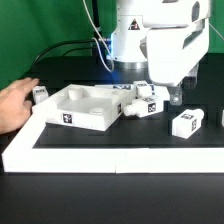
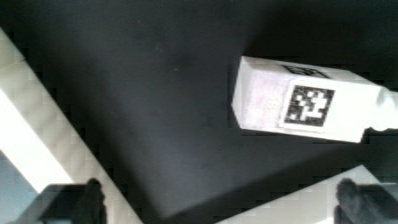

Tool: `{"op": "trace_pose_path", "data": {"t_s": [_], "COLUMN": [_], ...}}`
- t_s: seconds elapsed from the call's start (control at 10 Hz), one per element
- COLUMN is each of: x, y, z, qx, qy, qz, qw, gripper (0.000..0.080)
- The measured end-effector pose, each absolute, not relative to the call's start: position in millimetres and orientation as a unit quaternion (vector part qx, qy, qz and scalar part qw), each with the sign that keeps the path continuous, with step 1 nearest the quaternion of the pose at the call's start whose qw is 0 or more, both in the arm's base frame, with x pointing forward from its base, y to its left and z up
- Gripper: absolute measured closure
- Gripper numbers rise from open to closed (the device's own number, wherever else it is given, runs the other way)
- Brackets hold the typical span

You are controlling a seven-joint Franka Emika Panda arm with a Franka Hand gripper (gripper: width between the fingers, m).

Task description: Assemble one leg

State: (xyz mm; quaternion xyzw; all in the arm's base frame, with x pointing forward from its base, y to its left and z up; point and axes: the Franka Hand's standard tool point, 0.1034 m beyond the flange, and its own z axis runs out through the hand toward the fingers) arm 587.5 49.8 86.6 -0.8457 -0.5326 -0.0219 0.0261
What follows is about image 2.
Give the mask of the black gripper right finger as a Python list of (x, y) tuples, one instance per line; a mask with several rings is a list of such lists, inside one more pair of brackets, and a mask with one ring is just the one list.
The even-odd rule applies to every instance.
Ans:
[(334, 224), (398, 224), (398, 184), (338, 184)]

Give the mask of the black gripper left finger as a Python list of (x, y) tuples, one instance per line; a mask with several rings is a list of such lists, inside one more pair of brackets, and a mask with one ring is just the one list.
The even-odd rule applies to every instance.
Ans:
[(43, 224), (107, 224), (107, 206), (102, 184), (91, 179), (86, 184), (54, 185), (50, 206), (39, 215)]

